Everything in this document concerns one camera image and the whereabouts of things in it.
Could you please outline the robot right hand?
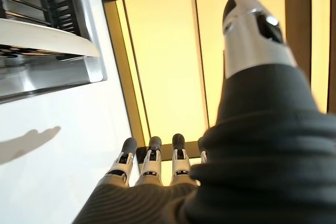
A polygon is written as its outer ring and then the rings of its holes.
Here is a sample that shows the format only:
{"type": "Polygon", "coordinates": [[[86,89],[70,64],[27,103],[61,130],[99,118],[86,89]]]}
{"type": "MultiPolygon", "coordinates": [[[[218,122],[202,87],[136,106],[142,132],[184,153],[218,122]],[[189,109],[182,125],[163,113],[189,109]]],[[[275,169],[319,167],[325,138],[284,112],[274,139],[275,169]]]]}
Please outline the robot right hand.
{"type": "Polygon", "coordinates": [[[258,0],[228,0],[224,82],[216,124],[190,165],[172,138],[172,181],[161,181],[161,139],[150,138],[129,185],[128,138],[75,223],[335,223],[335,116],[319,112],[278,19],[258,0]]]}

